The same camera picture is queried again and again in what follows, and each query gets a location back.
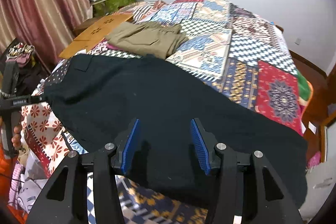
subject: bed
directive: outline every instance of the bed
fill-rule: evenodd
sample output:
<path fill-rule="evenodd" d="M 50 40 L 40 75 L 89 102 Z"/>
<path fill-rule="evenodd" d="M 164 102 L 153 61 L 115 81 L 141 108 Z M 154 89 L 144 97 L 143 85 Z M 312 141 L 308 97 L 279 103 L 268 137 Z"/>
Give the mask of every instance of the bed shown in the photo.
<path fill-rule="evenodd" d="M 204 84 L 251 111 L 292 128 L 299 135 L 301 114 L 307 95 L 299 89 L 298 74 L 281 30 L 273 22 L 240 8 L 227 0 L 176 0 L 141 2 L 117 13 L 132 13 L 133 22 L 157 21 L 180 24 L 189 40 L 167 58 L 168 62 L 199 78 Z M 141 58 L 131 52 L 112 50 L 102 40 L 87 54 L 120 58 Z M 65 60 L 41 83 L 58 83 L 66 74 Z M 70 150 L 86 151 L 62 126 L 47 103 L 25 106 L 23 130 L 29 148 L 50 176 Z M 207 210 L 181 204 L 160 193 L 144 189 L 117 177 L 126 222 L 203 223 Z M 92 174 L 88 174 L 88 218 L 95 223 Z"/>

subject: khaki folded clothing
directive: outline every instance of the khaki folded clothing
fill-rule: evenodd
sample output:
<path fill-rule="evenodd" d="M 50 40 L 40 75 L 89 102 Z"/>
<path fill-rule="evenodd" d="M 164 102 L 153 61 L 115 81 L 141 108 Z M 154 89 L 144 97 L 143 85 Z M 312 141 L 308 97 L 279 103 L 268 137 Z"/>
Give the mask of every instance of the khaki folded clothing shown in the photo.
<path fill-rule="evenodd" d="M 121 23 L 105 38 L 109 44 L 127 52 L 143 55 L 153 54 L 166 59 L 186 42 L 185 33 L 180 33 L 181 25 L 161 26 L 158 22 L 142 24 Z"/>

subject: striped curtain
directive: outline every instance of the striped curtain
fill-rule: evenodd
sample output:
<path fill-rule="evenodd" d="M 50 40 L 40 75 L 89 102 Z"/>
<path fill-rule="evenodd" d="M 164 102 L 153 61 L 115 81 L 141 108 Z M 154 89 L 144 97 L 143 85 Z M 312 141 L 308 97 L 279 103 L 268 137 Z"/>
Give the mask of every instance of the striped curtain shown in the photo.
<path fill-rule="evenodd" d="M 17 37 L 35 46 L 50 71 L 73 40 L 72 30 L 91 17 L 88 0 L 0 0 L 0 50 Z"/>

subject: cardboard sheet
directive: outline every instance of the cardboard sheet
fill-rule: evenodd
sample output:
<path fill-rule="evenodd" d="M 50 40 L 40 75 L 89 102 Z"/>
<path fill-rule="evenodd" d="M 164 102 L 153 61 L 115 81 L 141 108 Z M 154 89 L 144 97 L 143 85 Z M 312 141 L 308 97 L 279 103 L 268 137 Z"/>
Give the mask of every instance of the cardboard sheet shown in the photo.
<path fill-rule="evenodd" d="M 128 21 L 133 15 L 109 15 L 104 16 L 97 22 L 93 23 L 84 32 L 77 36 L 69 46 L 67 46 L 59 55 L 60 58 L 68 59 L 80 50 L 93 49 L 106 35 L 115 27 L 124 21 Z"/>

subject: black shirt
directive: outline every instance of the black shirt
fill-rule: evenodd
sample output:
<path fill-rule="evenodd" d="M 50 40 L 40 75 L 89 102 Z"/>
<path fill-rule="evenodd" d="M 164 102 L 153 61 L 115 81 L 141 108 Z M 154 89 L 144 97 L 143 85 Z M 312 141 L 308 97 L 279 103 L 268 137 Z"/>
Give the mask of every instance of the black shirt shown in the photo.
<path fill-rule="evenodd" d="M 190 135 L 197 117 L 218 142 L 273 165 L 298 207 L 305 200 L 306 142 L 294 130 L 231 102 L 164 60 L 74 56 L 48 103 L 89 152 L 113 142 L 136 117 L 141 136 L 127 177 L 170 198 L 208 207 L 213 177 L 200 169 Z"/>

